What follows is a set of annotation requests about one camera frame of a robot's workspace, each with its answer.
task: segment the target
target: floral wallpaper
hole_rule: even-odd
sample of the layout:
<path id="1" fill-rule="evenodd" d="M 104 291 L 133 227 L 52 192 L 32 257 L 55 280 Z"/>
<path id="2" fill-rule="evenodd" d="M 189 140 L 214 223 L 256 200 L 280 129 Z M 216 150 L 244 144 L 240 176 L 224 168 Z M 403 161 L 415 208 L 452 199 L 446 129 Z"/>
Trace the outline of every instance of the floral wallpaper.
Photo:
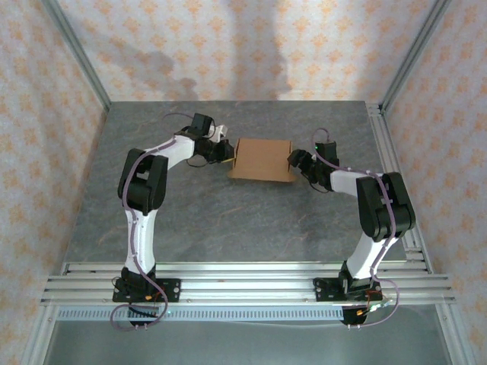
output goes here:
<path id="1" fill-rule="evenodd" d="M 0 6 L 0 363 L 19 364 L 72 232 L 103 108 L 37 0 Z"/>
<path id="2" fill-rule="evenodd" d="M 122 100 L 384 97 L 434 0 L 60 0 Z"/>
<path id="3" fill-rule="evenodd" d="M 487 363 L 487 2 L 450 4 L 388 115 L 438 272 Z"/>

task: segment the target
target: metal frame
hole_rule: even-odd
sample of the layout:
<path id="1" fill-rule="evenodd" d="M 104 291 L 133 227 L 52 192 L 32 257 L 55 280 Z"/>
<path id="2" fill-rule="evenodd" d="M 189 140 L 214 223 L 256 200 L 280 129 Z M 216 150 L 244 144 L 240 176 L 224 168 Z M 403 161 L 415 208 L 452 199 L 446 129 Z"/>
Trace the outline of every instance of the metal frame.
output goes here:
<path id="1" fill-rule="evenodd" d="M 443 14 L 447 10 L 450 3 L 451 0 L 437 0 L 433 5 L 433 8 L 431 9 L 429 15 L 426 17 L 426 20 L 422 25 L 421 30 L 416 36 L 413 44 L 411 45 L 411 48 L 409 49 L 406 57 L 403 60 L 403 63 L 399 67 L 399 70 L 394 77 L 393 82 L 389 86 L 389 89 L 384 96 L 384 100 L 380 105 L 380 111 L 383 114 L 387 114 L 387 111 L 390 110 L 398 93 L 400 92 L 403 85 L 406 83 L 406 79 L 408 78 L 409 73 L 416 64 L 419 56 L 422 54 L 423 49 L 426 47 L 426 44 L 431 38 L 431 35 L 436 29 L 436 26 L 438 26 L 438 24 L 440 23 L 440 20 L 442 19 Z"/>
<path id="2" fill-rule="evenodd" d="M 380 112 L 379 106 L 377 104 L 368 103 L 367 111 L 384 172 L 401 172 L 399 160 L 397 159 L 396 155 L 396 149 L 394 148 L 389 129 L 387 128 L 386 120 Z M 433 265 L 431 264 L 428 251 L 425 248 L 424 239 L 421 229 L 419 228 L 419 224 L 416 224 L 415 228 L 406 232 L 403 237 L 403 245 L 406 253 L 414 250 L 420 252 L 422 254 L 422 259 L 426 262 L 428 271 L 430 273 L 433 272 Z"/>
<path id="3" fill-rule="evenodd" d="M 53 335 L 59 308 L 57 306 L 40 306 L 38 310 L 39 313 L 22 355 L 22 365 L 42 364 Z"/>
<path id="4" fill-rule="evenodd" d="M 159 278 L 180 278 L 181 306 L 322 306 L 313 279 L 337 278 L 341 263 L 166 263 L 156 265 Z M 123 264 L 69 264 L 67 275 L 51 276 L 41 304 L 56 306 L 112 306 L 112 278 Z M 430 275 L 424 262 L 385 262 L 379 278 L 393 279 L 405 305 L 455 303 L 447 275 Z M 394 297 L 393 287 L 382 291 Z M 327 306 L 357 303 L 327 302 Z"/>
<path id="5" fill-rule="evenodd" d="M 105 90 L 105 87 L 101 83 L 100 78 L 98 77 L 96 71 L 94 70 L 93 65 L 90 62 L 90 59 L 84 52 L 83 46 L 81 45 L 78 37 L 75 34 L 71 24 L 68 21 L 68 18 L 65 16 L 64 12 L 62 11 L 61 6 L 57 2 L 57 0 L 40 0 L 44 7 L 46 8 L 47 13 L 52 18 L 54 24 L 57 26 L 59 31 L 62 34 L 62 37 L 66 41 L 66 44 L 73 52 L 73 56 L 75 57 L 76 61 L 81 68 L 81 70 L 86 75 L 88 82 L 90 83 L 93 91 L 97 95 L 101 105 L 103 106 L 106 113 L 110 109 L 110 97 Z"/>
<path id="6" fill-rule="evenodd" d="M 116 306 L 61 306 L 56 320 L 107 322 Z M 160 313 L 161 307 L 151 309 Z M 113 318 L 118 321 L 146 321 L 147 317 L 128 310 L 117 310 Z M 339 321 L 343 310 L 337 306 L 170 306 L 164 315 L 165 322 L 279 322 L 279 321 Z"/>
<path id="7" fill-rule="evenodd" d="M 377 104 L 367 104 L 367 109 L 384 171 L 395 170 L 400 172 L 399 160 L 397 159 L 396 149 L 390 137 L 389 129 L 387 128 L 385 116 Z M 433 265 L 429 258 L 419 225 L 417 224 L 413 230 L 408 231 L 403 237 L 404 247 L 406 252 L 408 252 L 408 249 L 418 249 L 422 254 L 428 272 L 433 274 Z M 454 303 L 437 304 L 436 311 L 452 363 L 462 365 L 475 364 L 473 351 L 467 340 L 468 336 L 466 335 L 466 329 L 458 305 Z"/>

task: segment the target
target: cardboard box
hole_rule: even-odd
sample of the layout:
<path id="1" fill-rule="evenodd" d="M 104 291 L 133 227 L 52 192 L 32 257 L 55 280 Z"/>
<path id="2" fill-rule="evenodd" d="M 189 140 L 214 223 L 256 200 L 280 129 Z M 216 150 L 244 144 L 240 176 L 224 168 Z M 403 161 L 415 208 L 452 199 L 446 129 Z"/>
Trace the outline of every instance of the cardboard box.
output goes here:
<path id="1" fill-rule="evenodd" d="M 290 183 L 296 180 L 288 163 L 291 152 L 291 141 L 240 138 L 228 177 Z"/>

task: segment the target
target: granite surface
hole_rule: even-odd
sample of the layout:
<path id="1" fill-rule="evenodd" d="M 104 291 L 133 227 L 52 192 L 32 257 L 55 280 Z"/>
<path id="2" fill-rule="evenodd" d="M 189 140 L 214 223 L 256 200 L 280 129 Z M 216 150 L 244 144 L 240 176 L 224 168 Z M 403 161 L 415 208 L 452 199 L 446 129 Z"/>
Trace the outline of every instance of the granite surface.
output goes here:
<path id="1" fill-rule="evenodd" d="M 317 127 L 329 129 L 343 166 L 381 171 L 363 102 L 121 102 L 108 114 L 70 242 L 68 262 L 123 262 L 127 224 L 116 190 L 127 152 L 150 148 L 190 124 L 169 112 L 203 113 L 239 137 L 292 140 L 310 150 Z M 293 183 L 229 179 L 229 163 L 179 163 L 154 229 L 159 262 L 342 261 L 361 235 L 356 199 Z M 386 259 L 404 259 L 398 243 Z"/>

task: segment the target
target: mounting plate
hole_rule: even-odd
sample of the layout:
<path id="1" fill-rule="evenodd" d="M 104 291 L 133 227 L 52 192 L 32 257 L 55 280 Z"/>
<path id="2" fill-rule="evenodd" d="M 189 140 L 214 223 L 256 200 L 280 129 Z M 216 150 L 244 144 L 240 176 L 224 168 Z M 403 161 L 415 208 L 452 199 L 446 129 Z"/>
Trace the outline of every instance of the mounting plate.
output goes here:
<path id="1" fill-rule="evenodd" d="M 338 278 L 314 278 L 313 279 L 314 293 L 317 298 L 317 302 L 333 302 L 333 301 L 357 301 L 364 302 L 381 301 L 382 293 L 380 290 L 375 290 L 375 287 L 380 288 L 380 284 L 374 281 L 370 290 L 358 290 L 349 293 L 344 293 L 342 289 L 342 282 Z"/>
<path id="2" fill-rule="evenodd" d="M 169 303 L 177 303 L 180 301 L 181 295 L 181 280 L 180 279 L 165 279 L 156 278 L 155 282 L 167 295 Z M 161 295 L 156 296 L 156 299 L 147 300 L 145 297 L 132 298 L 131 296 L 123 295 L 120 291 L 113 291 L 113 302 L 115 303 L 154 303 L 164 302 Z"/>

